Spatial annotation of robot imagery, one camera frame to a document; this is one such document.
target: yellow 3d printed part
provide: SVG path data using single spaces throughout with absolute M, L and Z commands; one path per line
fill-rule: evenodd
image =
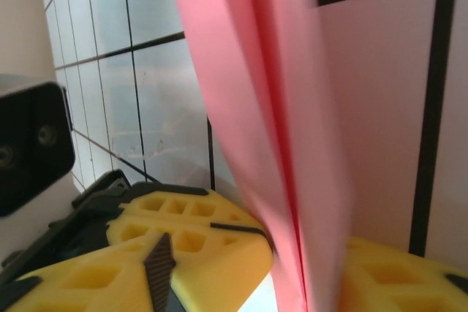
M 167 235 L 138 237 L 28 273 L 42 281 L 8 312 L 163 312 L 173 264 Z
M 353 238 L 339 312 L 467 312 L 467 293 L 447 274 L 468 278 L 452 267 Z
M 237 311 L 273 265 L 261 224 L 214 191 L 205 196 L 158 191 L 122 207 L 109 222 L 109 244 L 170 233 L 177 262 L 171 286 L 189 312 Z M 252 228 L 258 230 L 240 230 Z

